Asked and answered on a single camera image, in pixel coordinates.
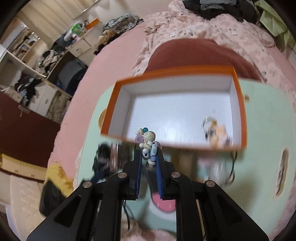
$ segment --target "gray clothing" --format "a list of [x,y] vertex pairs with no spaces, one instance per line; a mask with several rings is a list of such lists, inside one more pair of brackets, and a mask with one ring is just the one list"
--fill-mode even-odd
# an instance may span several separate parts
[[111,19],[103,27],[103,30],[111,29],[116,34],[123,34],[124,32],[131,30],[136,25],[144,22],[143,19],[139,18],[137,15],[133,16],[126,14],[116,19]]
[[207,10],[207,9],[222,9],[224,7],[221,4],[229,4],[235,6],[237,4],[236,0],[200,0],[200,10]]

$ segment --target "plush toy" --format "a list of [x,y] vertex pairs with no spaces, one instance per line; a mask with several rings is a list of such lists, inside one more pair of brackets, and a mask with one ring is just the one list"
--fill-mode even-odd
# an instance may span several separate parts
[[217,125],[217,121],[212,121],[211,126],[205,134],[206,140],[210,140],[211,148],[222,149],[229,147],[231,144],[231,139],[227,135],[226,128],[224,125]]

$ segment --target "cardboard box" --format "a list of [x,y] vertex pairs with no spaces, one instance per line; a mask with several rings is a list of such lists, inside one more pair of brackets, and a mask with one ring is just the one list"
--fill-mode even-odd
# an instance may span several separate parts
[[147,127],[162,146],[211,150],[202,131],[206,116],[226,126],[232,144],[223,150],[246,148],[244,99],[233,67],[177,67],[118,81],[101,134],[134,143],[135,132]]

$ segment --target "purple bead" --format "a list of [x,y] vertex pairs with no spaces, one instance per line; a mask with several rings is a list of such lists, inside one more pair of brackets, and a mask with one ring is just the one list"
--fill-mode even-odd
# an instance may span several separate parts
[[138,143],[138,144],[143,143],[143,142],[144,142],[144,137],[141,136],[141,135],[137,135],[137,136],[135,137],[135,141],[136,141],[136,143]]
[[156,156],[151,156],[151,157],[150,157],[150,160],[151,160],[151,161],[156,161]]
[[154,144],[157,145],[157,148],[160,148],[160,143],[158,141],[155,141]]

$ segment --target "blue gripper pad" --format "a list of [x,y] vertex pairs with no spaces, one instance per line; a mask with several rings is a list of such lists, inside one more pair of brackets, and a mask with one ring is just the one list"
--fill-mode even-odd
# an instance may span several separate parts
[[163,178],[161,176],[158,154],[156,154],[156,179],[157,179],[158,194],[160,196],[160,199],[162,199],[163,198]]
[[142,155],[140,157],[140,161],[138,163],[138,168],[137,168],[137,179],[136,179],[136,188],[137,188],[137,192],[136,192],[136,198],[139,197],[139,193],[140,193],[140,183],[141,183],[141,173],[142,173]]

